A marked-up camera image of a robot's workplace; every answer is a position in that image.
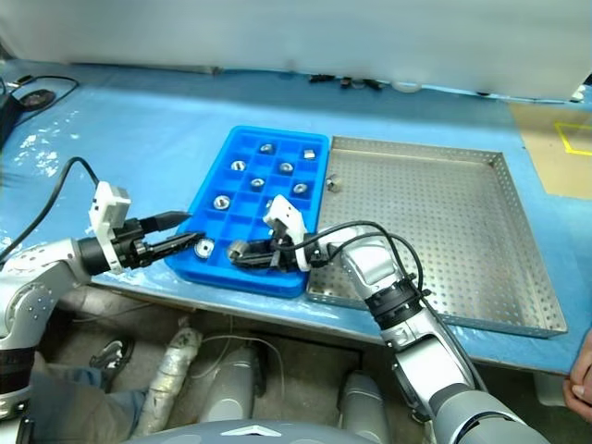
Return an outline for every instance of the blue tray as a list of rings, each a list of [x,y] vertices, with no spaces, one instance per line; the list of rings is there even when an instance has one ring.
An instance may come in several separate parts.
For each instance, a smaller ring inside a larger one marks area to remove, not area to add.
[[[273,151],[262,154],[262,145],[271,144]],[[313,150],[314,159],[305,159],[304,151]],[[191,218],[178,233],[205,231],[216,243],[208,259],[199,258],[194,250],[170,256],[166,263],[179,276],[194,282],[230,287],[293,298],[304,290],[306,274],[281,273],[274,270],[245,271],[227,258],[227,248],[235,240],[269,239],[269,227],[263,222],[267,202],[283,194],[302,212],[308,231],[316,231],[327,170],[328,138],[317,134],[261,129],[234,128],[191,204]],[[243,171],[230,168],[242,160]],[[279,165],[293,165],[291,175],[282,174]],[[260,191],[253,191],[251,180],[263,179]],[[293,193],[298,183],[307,185],[307,192]],[[219,195],[230,198],[227,210],[216,210],[214,199]]]

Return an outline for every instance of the blue tablecloth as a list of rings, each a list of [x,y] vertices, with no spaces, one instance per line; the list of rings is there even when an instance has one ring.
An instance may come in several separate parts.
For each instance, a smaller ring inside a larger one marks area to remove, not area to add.
[[[570,330],[552,339],[453,330],[475,358],[569,371],[592,320],[592,204],[544,192],[503,101],[434,90],[343,91],[335,83],[311,85],[304,76],[270,72],[209,76],[11,61],[2,76],[13,80],[28,73],[69,75],[82,86],[16,128],[4,147],[2,171],[19,178],[0,189],[0,245],[8,244],[33,219],[56,173],[73,155],[85,157],[101,179],[129,191],[129,216],[149,216],[189,207],[228,132],[237,125],[501,151]],[[69,85],[48,80],[36,86],[64,91]],[[54,210],[25,246],[88,235],[92,195],[92,183],[76,169]],[[104,275],[96,282],[380,341],[367,312],[309,302],[304,296],[283,300],[196,285],[177,278],[162,262],[118,277]]]

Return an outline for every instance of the stainless steel tray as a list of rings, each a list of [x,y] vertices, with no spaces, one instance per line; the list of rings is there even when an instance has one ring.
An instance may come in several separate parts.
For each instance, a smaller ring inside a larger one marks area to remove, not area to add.
[[[502,153],[336,137],[334,173],[342,190],[325,192],[319,227],[366,219],[402,235],[447,322],[540,338],[567,331]],[[338,265],[314,270],[307,292],[365,309]]]

